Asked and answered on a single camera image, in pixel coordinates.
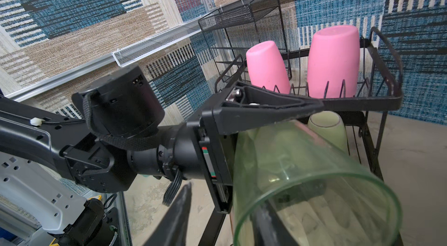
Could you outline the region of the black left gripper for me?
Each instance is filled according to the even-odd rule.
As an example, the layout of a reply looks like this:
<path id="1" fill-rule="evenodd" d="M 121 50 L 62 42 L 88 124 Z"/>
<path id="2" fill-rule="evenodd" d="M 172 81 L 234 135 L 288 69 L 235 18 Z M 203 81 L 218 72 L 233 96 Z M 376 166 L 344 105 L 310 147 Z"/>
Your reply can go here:
<path id="1" fill-rule="evenodd" d="M 186 122 L 218 213 L 232 207 L 237 134 L 322 112 L 319 99 L 280 94 L 237 81 L 213 94 Z"/>

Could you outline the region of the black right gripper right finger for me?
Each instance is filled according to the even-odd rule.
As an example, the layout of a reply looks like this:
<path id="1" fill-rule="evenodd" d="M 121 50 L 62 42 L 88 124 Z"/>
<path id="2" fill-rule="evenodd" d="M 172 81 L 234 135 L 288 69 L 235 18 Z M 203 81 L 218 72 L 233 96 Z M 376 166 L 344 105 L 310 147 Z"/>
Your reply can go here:
<path id="1" fill-rule="evenodd" d="M 251 215 L 255 246 L 298 246 L 271 204 L 261 204 Z"/>

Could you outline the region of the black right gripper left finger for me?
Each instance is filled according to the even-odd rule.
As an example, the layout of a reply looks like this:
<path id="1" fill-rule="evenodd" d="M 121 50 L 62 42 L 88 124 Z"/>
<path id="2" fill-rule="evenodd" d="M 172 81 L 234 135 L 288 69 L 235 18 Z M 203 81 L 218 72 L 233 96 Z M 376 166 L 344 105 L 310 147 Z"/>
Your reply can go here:
<path id="1" fill-rule="evenodd" d="M 185 246 L 191 203 L 192 184 L 188 183 L 180 190 L 144 246 Z"/>

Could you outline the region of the pink plastic cup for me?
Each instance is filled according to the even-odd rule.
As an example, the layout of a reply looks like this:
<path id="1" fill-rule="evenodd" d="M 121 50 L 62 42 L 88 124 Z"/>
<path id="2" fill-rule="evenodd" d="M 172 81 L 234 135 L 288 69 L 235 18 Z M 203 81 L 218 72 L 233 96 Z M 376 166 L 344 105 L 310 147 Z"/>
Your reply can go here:
<path id="1" fill-rule="evenodd" d="M 289 94 L 290 82 L 282 55 L 273 41 L 265 41 L 246 52 L 251 84 L 267 90 Z"/>
<path id="2" fill-rule="evenodd" d="M 354 97 L 359 69 L 360 35 L 356 26 L 332 26 L 313 35 L 307 67 L 311 97 Z"/>

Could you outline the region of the green glass cup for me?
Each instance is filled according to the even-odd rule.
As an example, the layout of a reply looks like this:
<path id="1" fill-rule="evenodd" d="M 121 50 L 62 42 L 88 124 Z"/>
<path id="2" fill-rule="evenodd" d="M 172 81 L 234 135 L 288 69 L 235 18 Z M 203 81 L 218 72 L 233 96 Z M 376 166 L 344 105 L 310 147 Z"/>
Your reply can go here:
<path id="1" fill-rule="evenodd" d="M 299 246 L 391 246 L 402 208 L 376 175 L 297 120 L 238 134 L 234 243 L 254 246 L 250 215 L 271 204 Z"/>

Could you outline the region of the light green ceramic mug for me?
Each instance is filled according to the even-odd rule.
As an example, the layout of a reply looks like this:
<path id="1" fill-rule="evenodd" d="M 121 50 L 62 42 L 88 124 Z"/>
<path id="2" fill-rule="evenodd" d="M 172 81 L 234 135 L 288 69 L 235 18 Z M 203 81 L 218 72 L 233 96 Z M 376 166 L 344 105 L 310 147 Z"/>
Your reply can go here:
<path id="1" fill-rule="evenodd" d="M 309 117 L 308 128 L 334 144 L 344 153 L 349 152 L 344 122 L 336 112 L 323 111 Z"/>

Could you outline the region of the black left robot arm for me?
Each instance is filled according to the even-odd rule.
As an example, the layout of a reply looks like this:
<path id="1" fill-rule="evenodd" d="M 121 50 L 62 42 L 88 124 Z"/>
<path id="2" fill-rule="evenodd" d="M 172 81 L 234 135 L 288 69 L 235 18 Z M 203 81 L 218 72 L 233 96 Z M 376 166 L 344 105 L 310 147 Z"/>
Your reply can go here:
<path id="1" fill-rule="evenodd" d="M 148 240 L 154 246 L 186 242 L 192 191 L 181 184 L 203 179 L 215 208 L 200 244 L 213 246 L 232 207 L 237 135 L 324 109 L 319 99 L 233 79 L 186 122 L 162 126 L 165 112 L 137 65 L 97 79 L 72 99 L 81 119 L 1 97 L 1 195 L 61 246 L 116 246 L 118 223 L 105 203 L 66 191 L 46 168 L 98 193 L 126 191 L 137 175 L 168 179 L 169 210 Z"/>

